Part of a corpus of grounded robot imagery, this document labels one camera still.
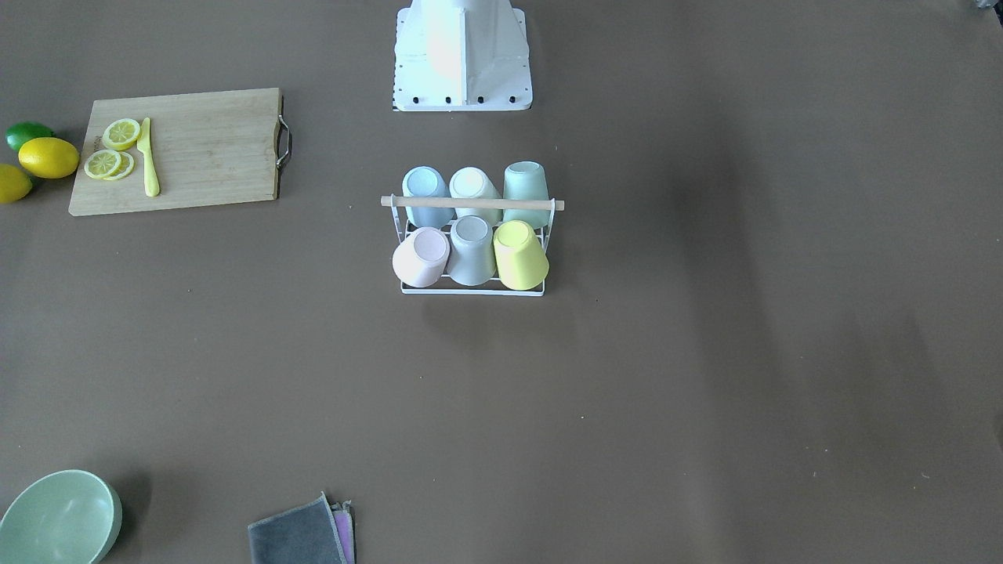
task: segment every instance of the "gray cup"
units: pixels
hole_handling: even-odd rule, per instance
[[[494,276],[491,226],[478,216],[463,216],[449,232],[449,261],[445,272],[457,284],[479,286]]]

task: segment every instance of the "green bowl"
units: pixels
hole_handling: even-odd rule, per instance
[[[0,564],[94,564],[122,523],[118,495],[82,470],[35,482],[0,520]]]

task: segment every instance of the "lemon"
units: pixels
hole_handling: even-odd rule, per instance
[[[127,177],[129,173],[132,172],[132,169],[135,168],[135,159],[133,159],[131,155],[129,155],[128,153],[121,153],[121,152],[119,152],[118,155],[120,155],[122,158],[121,166],[119,166],[118,170],[112,173],[111,176],[104,177],[103,180],[116,181],[118,179],[123,179]]]
[[[31,192],[31,179],[13,165],[0,164],[0,204],[16,202]]]
[[[7,145],[14,151],[20,151],[21,146],[35,137],[51,137],[52,129],[38,121],[21,121],[7,127]]]
[[[35,137],[21,146],[17,160],[25,171],[40,179],[61,179],[76,171],[80,154],[58,137]]]
[[[87,158],[83,172],[92,179],[106,179],[118,172],[122,165],[122,154],[110,149],[102,149]]]
[[[101,143],[108,149],[125,151],[135,145],[137,138],[139,138],[139,122],[126,117],[108,125],[101,135]]]

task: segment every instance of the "gray cloth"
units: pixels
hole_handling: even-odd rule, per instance
[[[348,564],[327,497],[248,525],[254,564]]]

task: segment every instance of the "wooden cutting board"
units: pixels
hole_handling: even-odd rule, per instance
[[[90,111],[73,182],[73,216],[146,212],[275,200],[279,88],[97,100]],[[143,158],[133,147],[132,173],[118,181],[94,180],[83,163],[105,149],[101,133],[115,119],[150,118],[153,165],[160,195],[146,196]]]

